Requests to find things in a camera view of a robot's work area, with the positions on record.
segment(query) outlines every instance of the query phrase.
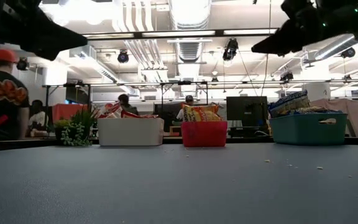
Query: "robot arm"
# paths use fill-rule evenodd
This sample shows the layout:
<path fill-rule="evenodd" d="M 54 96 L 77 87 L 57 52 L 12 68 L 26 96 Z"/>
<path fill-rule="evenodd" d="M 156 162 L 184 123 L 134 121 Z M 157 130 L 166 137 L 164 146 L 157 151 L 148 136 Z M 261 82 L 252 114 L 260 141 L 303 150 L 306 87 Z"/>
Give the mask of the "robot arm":
<path fill-rule="evenodd" d="M 282 10 L 289 16 L 270 37 L 255 44 L 253 52 L 285 55 L 340 34 L 358 38 L 358 0 L 285 0 Z"/>
<path fill-rule="evenodd" d="M 20 45 L 54 60 L 62 50 L 88 43 L 82 35 L 52 22 L 39 4 L 40 0 L 0 0 L 0 44 Z"/>

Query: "gray table surface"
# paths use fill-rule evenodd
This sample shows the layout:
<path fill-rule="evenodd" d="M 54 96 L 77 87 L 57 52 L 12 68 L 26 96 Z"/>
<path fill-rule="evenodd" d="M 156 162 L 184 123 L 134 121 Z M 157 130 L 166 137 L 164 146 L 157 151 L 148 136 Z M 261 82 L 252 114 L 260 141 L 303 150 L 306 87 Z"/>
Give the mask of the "gray table surface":
<path fill-rule="evenodd" d="M 358 146 L 0 151 L 0 223 L 354 224 Z"/>

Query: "red plastic bin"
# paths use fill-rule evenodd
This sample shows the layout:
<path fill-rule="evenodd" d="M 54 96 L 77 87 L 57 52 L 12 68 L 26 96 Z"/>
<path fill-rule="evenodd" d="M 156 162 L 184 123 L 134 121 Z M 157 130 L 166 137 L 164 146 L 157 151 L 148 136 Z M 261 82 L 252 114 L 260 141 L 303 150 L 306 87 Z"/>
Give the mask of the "red plastic bin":
<path fill-rule="evenodd" d="M 227 121 L 183 122 L 181 135 L 185 147 L 223 147 Z"/>

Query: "computer monitor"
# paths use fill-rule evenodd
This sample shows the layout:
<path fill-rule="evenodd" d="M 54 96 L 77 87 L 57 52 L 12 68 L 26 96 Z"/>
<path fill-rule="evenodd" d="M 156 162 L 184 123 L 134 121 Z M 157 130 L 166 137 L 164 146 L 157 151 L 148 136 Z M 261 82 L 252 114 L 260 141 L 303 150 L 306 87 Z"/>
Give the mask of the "computer monitor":
<path fill-rule="evenodd" d="M 266 125 L 266 96 L 230 96 L 226 102 L 227 120 L 242 121 L 243 126 L 249 127 Z"/>

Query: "person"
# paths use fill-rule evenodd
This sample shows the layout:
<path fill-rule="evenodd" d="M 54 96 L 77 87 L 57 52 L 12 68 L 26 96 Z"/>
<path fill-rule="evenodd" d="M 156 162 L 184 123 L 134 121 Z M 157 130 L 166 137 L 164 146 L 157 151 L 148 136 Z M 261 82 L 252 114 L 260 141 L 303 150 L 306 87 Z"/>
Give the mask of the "person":
<path fill-rule="evenodd" d="M 186 101 L 186 105 L 188 105 L 188 106 L 194 105 L 194 99 L 193 99 L 193 96 L 191 96 L 191 95 L 186 96 L 185 101 Z M 183 109 L 180 109 L 177 119 L 180 121 L 183 121 Z"/>
<path fill-rule="evenodd" d="M 45 116 L 48 124 L 48 116 L 42 111 L 44 104 L 40 100 L 34 100 L 31 105 L 34 115 L 29 120 L 29 128 L 41 130 L 45 124 Z"/>
<path fill-rule="evenodd" d="M 118 101 L 124 111 L 139 115 L 137 108 L 129 104 L 129 96 L 127 94 L 119 95 Z"/>
<path fill-rule="evenodd" d="M 17 57 L 0 49 L 0 140 L 23 139 L 29 120 L 29 92 L 13 77 Z"/>

